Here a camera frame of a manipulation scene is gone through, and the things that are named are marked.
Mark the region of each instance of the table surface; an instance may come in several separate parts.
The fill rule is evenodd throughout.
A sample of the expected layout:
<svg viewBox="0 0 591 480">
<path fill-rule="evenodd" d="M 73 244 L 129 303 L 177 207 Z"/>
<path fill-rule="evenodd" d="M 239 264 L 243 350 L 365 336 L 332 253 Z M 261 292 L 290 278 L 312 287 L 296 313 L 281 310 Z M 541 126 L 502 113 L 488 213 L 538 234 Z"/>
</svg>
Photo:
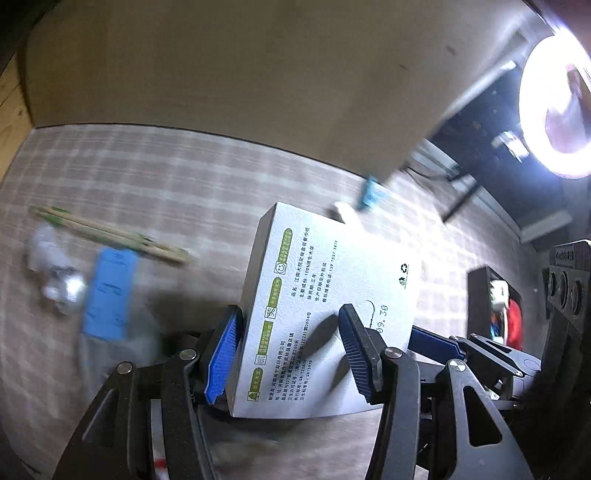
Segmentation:
<svg viewBox="0 0 591 480">
<path fill-rule="evenodd" d="M 362 178 L 317 161 L 190 131 L 33 130 L 0 187 L 0 414 L 17 454 L 50 476 L 87 407 L 80 317 L 56 314 L 25 268 L 25 242 L 37 224 L 29 205 L 60 206 L 191 251 L 196 261 L 187 268 L 141 258 L 134 302 L 167 331 L 199 330 L 239 301 L 256 226 L 271 205 L 325 214 L 337 200 L 354 204 L 362 186 Z M 535 251 L 475 205 L 442 225 L 439 214 L 457 195 L 445 182 L 398 173 L 388 186 L 391 194 L 362 222 L 422 250 L 415 323 L 464 335 L 465 273 L 488 264 L 522 294 L 531 318 L 524 319 L 526 347 L 539 346 Z M 59 235 L 74 266 L 92 275 L 99 245 L 65 229 Z M 363 478 L 378 420 L 378 411 L 288 423 L 235 420 L 213 429 L 212 444 L 223 478 L 259 478 L 261 469 L 270 478 Z"/>
</svg>

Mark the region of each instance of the black cable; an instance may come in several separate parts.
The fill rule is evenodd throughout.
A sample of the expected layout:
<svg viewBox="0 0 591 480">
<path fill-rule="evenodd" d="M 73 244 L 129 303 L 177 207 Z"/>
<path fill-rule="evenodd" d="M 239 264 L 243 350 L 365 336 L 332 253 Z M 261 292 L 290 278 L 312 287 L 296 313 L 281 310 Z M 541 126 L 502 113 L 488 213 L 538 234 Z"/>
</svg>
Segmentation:
<svg viewBox="0 0 591 480">
<path fill-rule="evenodd" d="M 402 168 L 402 170 L 412 171 L 413 173 L 417 174 L 419 177 L 422 177 L 422 178 L 427 179 L 427 180 L 447 180 L 447 174 L 443 174 L 443 175 L 427 175 L 427 174 L 422 173 L 422 172 L 420 172 L 418 170 L 415 170 L 410 165 L 404 166 Z"/>
</svg>

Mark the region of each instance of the green label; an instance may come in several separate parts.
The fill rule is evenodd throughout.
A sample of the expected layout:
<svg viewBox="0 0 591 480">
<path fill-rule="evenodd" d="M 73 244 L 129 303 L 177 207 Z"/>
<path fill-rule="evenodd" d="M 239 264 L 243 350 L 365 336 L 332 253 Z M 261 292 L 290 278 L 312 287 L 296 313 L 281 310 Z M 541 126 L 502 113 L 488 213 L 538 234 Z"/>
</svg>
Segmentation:
<svg viewBox="0 0 591 480">
<path fill-rule="evenodd" d="M 269 340 L 271 340 L 271 330 L 273 329 L 273 322 L 265 320 L 262 324 L 261 341 L 259 342 L 259 355 L 266 355 L 269 350 Z"/>
<path fill-rule="evenodd" d="M 251 387 L 248 392 L 247 400 L 258 401 L 259 395 L 260 395 L 259 392 L 261 390 L 261 381 L 262 381 L 262 368 L 257 367 L 252 372 Z"/>
<path fill-rule="evenodd" d="M 279 277 L 275 277 L 273 280 L 273 285 L 271 285 L 271 294 L 269 295 L 269 302 L 267 306 L 276 309 L 277 303 L 279 302 L 279 292 L 281 291 L 281 279 Z"/>
<path fill-rule="evenodd" d="M 291 245 L 291 238 L 293 237 L 293 232 L 291 228 L 286 228 L 285 232 L 283 232 L 283 239 L 281 240 L 281 248 L 279 249 L 279 257 L 277 257 L 277 261 L 279 263 L 287 263 L 287 255 L 290 253 L 290 245 Z"/>
</svg>

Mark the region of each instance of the beige wall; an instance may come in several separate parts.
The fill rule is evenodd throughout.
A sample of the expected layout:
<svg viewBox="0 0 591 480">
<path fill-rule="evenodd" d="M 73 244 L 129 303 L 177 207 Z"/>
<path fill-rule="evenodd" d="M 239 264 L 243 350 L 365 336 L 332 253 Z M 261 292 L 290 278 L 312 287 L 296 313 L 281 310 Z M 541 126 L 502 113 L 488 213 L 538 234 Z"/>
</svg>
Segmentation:
<svg viewBox="0 0 591 480">
<path fill-rule="evenodd" d="M 27 45 L 35 126 L 243 138 L 385 180 L 490 66 L 521 0 L 62 0 Z"/>
</svg>

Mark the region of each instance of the tissue box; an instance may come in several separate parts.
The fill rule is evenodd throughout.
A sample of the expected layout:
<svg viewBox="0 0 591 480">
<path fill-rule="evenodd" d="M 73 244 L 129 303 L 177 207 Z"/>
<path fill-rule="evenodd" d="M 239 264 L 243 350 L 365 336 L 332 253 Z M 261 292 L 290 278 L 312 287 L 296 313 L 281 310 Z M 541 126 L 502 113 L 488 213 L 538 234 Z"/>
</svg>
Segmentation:
<svg viewBox="0 0 591 480">
<path fill-rule="evenodd" d="M 352 303 L 406 350 L 421 262 L 407 248 L 277 203 L 260 220 L 241 308 L 245 336 L 226 386 L 230 413 L 303 419 L 379 406 L 357 392 L 337 314 Z"/>
</svg>

